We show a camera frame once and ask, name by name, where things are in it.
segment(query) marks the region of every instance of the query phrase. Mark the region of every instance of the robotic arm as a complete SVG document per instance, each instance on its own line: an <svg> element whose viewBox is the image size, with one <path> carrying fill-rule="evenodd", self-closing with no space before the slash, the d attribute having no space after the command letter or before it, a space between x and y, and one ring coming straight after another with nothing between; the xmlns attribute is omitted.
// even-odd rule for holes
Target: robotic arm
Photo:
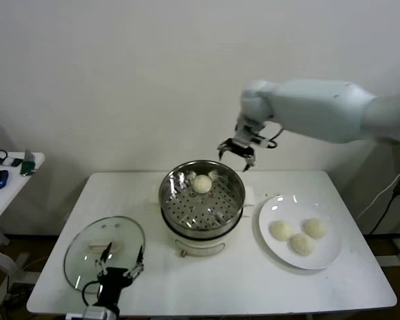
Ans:
<svg viewBox="0 0 400 320"><path fill-rule="evenodd" d="M333 143L367 138L400 141L400 94L376 97L342 81L255 81L241 94L234 137L218 146L219 158L231 151L245 158L245 171L254 166L252 144L275 147L272 139L260 135L268 122Z"/></svg>

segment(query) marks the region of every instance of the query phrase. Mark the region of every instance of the dough ball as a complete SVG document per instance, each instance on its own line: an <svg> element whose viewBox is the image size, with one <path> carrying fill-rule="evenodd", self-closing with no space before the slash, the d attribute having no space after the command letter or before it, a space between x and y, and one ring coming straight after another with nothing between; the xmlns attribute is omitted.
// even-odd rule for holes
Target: dough ball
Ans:
<svg viewBox="0 0 400 320"><path fill-rule="evenodd" d="M327 223L323 220L312 218L304 222L305 233L314 239L321 239L327 234Z"/></svg>
<svg viewBox="0 0 400 320"><path fill-rule="evenodd" d="M216 171L216 170L212 170L207 175L209 176L209 178L211 178L212 181L215 181L219 177L218 171Z"/></svg>
<svg viewBox="0 0 400 320"><path fill-rule="evenodd" d="M271 233L280 241L287 241L295 233L292 225L285 220L274 221L271 225Z"/></svg>
<svg viewBox="0 0 400 320"><path fill-rule="evenodd" d="M212 180L206 175L198 175L193 181L193 189L197 193L207 193L212 188Z"/></svg>
<svg viewBox="0 0 400 320"><path fill-rule="evenodd" d="M303 233L294 235L289 241L292 249L300 255L308 256L314 251L313 240Z"/></svg>
<svg viewBox="0 0 400 320"><path fill-rule="evenodd" d="M194 171L190 171L190 173L187 174L187 180L189 182L193 182L193 180L196 178L197 174Z"/></svg>

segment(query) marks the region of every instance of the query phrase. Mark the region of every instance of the floor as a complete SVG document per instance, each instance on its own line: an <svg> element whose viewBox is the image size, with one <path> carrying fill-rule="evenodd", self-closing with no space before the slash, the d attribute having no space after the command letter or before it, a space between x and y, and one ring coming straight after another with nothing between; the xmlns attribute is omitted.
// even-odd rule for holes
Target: floor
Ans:
<svg viewBox="0 0 400 320"><path fill-rule="evenodd" d="M30 259L27 263L32 261L36 261L42 257L47 257L56 242L56 238L40 238L40 239L12 239L11 244L7 247L2 247L2 250L5 254L9 255L12 258L16 258L20 252L31 252ZM392 255L397 254L397 249L392 244L392 242L388 239L371 239L368 240L369 245L372 248L372 251L375 255ZM28 271L41 271L44 264L46 262L46 258L28 266ZM330 314L317 314L313 315L314 320L339 320L339 319L349 319L349 320L357 320L357 319L392 319L397 320L400 319L400 267L388 267L383 268L385 275L387 276L391 286L393 287L397 298L398 304L391 309L381 309L381 310L371 310L371 311L360 311L355 313L330 313ZM4 280L5 275L0 271L0 284ZM34 318L34 320L58 320L62 319L62 317L53 317L48 315L32 315L25 308L26 301L16 301L14 305L9 305L6 309L7 314L5 312L5 308L0 308L1 317L3 320L29 320ZM251 320L295 320L295 319L311 319L310 317L306 317L305 315L285 315L285 316L261 316L261 317L252 317L254 319ZM225 320L246 320L246 317L225 317Z"/></svg>

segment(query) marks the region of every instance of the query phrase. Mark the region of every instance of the white wall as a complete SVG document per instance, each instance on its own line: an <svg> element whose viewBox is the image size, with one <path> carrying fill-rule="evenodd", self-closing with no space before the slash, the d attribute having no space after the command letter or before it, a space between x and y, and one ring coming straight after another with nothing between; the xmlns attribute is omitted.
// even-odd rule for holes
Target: white wall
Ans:
<svg viewBox="0 0 400 320"><path fill-rule="evenodd" d="M295 77L399 91L400 0L0 1L1 135L46 154L0 222L58 233L92 172L216 159L242 86ZM325 169L339 189L372 148L279 142L258 169Z"/></svg>

